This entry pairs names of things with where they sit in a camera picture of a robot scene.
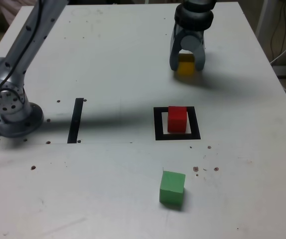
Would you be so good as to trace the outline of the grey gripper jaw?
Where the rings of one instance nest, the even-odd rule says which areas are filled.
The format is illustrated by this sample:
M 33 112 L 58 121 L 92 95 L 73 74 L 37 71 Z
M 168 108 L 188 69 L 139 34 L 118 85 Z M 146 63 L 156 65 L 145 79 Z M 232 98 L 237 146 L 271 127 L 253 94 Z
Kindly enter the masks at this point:
M 185 37 L 185 30 L 178 25 L 174 24 L 170 42 L 170 57 L 169 64 L 172 71 L 177 71 L 179 65 L 179 52 L 182 50 L 181 41 Z
M 204 31 L 184 30 L 184 37 L 181 40 L 183 50 L 190 51 L 194 56 L 195 70 L 202 71 L 205 66 Z

